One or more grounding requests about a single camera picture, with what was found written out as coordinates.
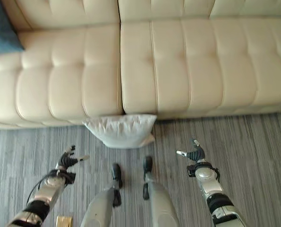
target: tufted cushion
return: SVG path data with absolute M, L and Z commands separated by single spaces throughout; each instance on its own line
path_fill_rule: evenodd
M 0 54 L 0 128 L 122 113 L 118 24 L 18 37 L 25 52 Z
M 1 0 L 17 30 L 119 22 L 117 0 Z
M 281 111 L 281 18 L 123 23 L 121 78 L 128 114 Z
M 281 15 L 281 0 L 118 1 L 121 21 L 209 15 Z

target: silver metal arm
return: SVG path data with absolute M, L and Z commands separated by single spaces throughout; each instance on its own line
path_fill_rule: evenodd
M 74 183 L 75 174 L 68 173 L 67 169 L 78 161 L 89 158 L 89 156 L 70 158 L 74 150 L 75 146 L 68 148 L 61 156 L 56 168 L 39 181 L 37 185 L 43 181 L 39 191 L 30 202 L 27 202 L 25 209 L 9 222 L 8 227 L 40 227 L 43 224 L 64 188 Z
M 206 201 L 215 227 L 246 227 L 240 212 L 230 201 L 219 183 L 220 173 L 205 159 L 204 150 L 197 140 L 193 140 L 195 152 L 177 151 L 177 154 L 195 161 L 187 167 L 190 177 L 197 179 L 200 191 Z

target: floor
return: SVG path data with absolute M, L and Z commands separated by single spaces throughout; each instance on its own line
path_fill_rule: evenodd
M 175 154 L 191 151 L 196 137 L 207 159 L 221 173 L 221 184 L 248 226 L 281 227 L 281 114 L 157 122 L 156 142 L 140 149 L 106 148 L 85 127 L 0 131 L 0 227 L 26 203 L 44 174 L 55 167 L 63 150 L 75 144 L 76 154 L 90 160 L 72 168 L 77 174 L 46 219 L 55 226 L 58 215 L 81 224 L 87 205 L 111 179 L 113 162 L 122 165 L 125 185 L 122 206 L 113 210 L 113 227 L 150 227 L 148 201 L 142 200 L 142 160 L 154 159 L 159 182 L 168 188 L 182 227 L 209 227 L 210 215 L 193 178 L 191 163 Z

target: sofa seam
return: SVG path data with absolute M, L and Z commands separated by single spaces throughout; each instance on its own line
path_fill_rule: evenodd
M 33 30 L 33 27 L 31 26 L 31 23 L 27 20 L 27 17 L 26 17 L 25 14 L 23 13 L 23 11 L 22 11 L 21 7 L 19 6 L 17 0 L 14 0 L 14 3 L 16 4 L 17 8 L 18 8 L 19 11 L 21 12 L 21 14 L 22 14 L 22 16 L 23 16 L 25 22 L 29 25 L 29 28 L 30 28 L 31 30 Z
M 151 32 L 151 45 L 152 45 L 152 57 L 153 57 L 153 70 L 154 70 L 154 80 L 155 80 L 155 100 L 156 100 L 156 112 L 158 112 L 158 82 L 157 82 L 157 72 L 155 64 L 155 51 L 154 51 L 154 40 L 153 40 L 153 28 L 152 21 L 150 23 L 150 32 Z
M 250 52 L 249 52 L 249 38 L 248 38 L 247 33 L 246 33 L 246 31 L 245 31 L 244 24 L 242 23 L 242 20 L 241 20 L 241 22 L 240 22 L 240 20 L 239 20 L 239 23 L 241 24 L 242 32 L 243 32 L 244 37 L 245 37 L 245 39 L 246 39 L 246 44 L 247 44 L 247 55 L 248 55 L 248 58 L 250 59 L 250 63 L 251 63 L 251 65 L 252 65 L 252 67 L 253 67 L 254 74 L 255 74 L 255 76 L 254 76 L 254 78 L 255 78 L 255 83 L 256 83 L 255 97 L 254 97 L 253 101 L 247 106 L 247 107 L 251 107 L 251 106 L 253 106 L 253 104 L 255 103 L 255 101 L 256 101 L 256 99 L 257 99 L 257 97 L 258 97 L 258 90 L 259 90 L 258 87 L 259 87 L 259 83 L 258 83 L 258 78 L 257 78 L 257 70 L 256 70 L 256 68 L 255 68 L 255 64 L 254 64 L 254 61 L 253 61 L 253 59 L 252 59 L 252 55 L 251 55 Z
M 187 68 L 187 82 L 188 82 L 188 97 L 187 97 L 187 110 L 190 109 L 190 106 L 191 106 L 191 79 L 190 79 L 190 69 L 189 69 L 189 66 L 188 66 L 188 62 L 187 62 L 187 44 L 186 44 L 186 40 L 187 40 L 187 36 L 186 36 L 186 33 L 185 33 L 185 29 L 184 29 L 184 25 L 183 25 L 183 22 L 182 20 L 179 20 L 180 21 L 180 25 L 181 25 L 181 28 L 182 28 L 182 35 L 183 35 L 183 49 L 184 49 L 184 57 L 185 57 L 185 63 L 186 63 L 186 68 Z
M 15 108 L 16 108 L 16 112 L 18 114 L 18 116 L 26 121 L 26 122 L 31 122 L 31 123 L 39 123 L 39 124 L 42 124 L 41 122 L 34 122 L 34 121 L 30 121 L 30 120 L 27 120 L 25 117 L 22 116 L 22 114 L 19 112 L 19 109 L 18 109 L 18 106 L 17 106 L 17 87 L 18 87 L 18 82 L 19 82 L 19 79 L 21 77 L 21 73 L 22 73 L 22 70 L 18 71 L 18 75 L 16 76 L 16 81 L 15 81 L 15 91 L 14 91 L 14 105 L 15 105 Z
M 225 84 L 224 84 L 224 76 L 223 76 L 223 70 L 222 70 L 222 65 L 221 65 L 221 61 L 220 61 L 220 57 L 219 57 L 219 53 L 218 53 L 218 41 L 217 41 L 217 36 L 216 36 L 216 31 L 215 31 L 215 27 L 214 27 L 214 24 L 212 21 L 210 21 L 211 23 L 211 28 L 212 28 L 212 31 L 213 31 L 213 36 L 214 36 L 214 39 L 215 39 L 215 44 L 216 44 L 216 56 L 217 56 L 217 61 L 218 61 L 218 65 L 219 65 L 219 70 L 220 70 L 220 76 L 221 76 L 221 80 L 222 80 L 222 99 L 221 99 L 221 102 L 220 104 L 211 109 L 210 111 L 212 110 L 216 110 L 218 109 L 220 106 L 222 106 L 223 104 L 223 101 L 224 101 L 224 96 L 225 96 Z
M 83 57 L 83 60 L 84 60 L 84 68 L 83 68 L 83 72 L 82 72 L 82 76 L 81 76 L 81 98 L 82 98 L 82 107 L 83 107 L 83 110 L 84 110 L 84 113 L 85 115 L 88 117 L 89 116 L 89 113 L 88 111 L 86 110 L 86 107 L 85 107 L 85 95 L 84 95 L 84 79 L 85 79 L 85 69 L 86 69 L 86 64 L 85 64 L 85 54 L 86 54 L 86 36 L 87 36 L 87 28 L 84 28 L 85 29 L 85 34 L 84 34 L 84 57 Z

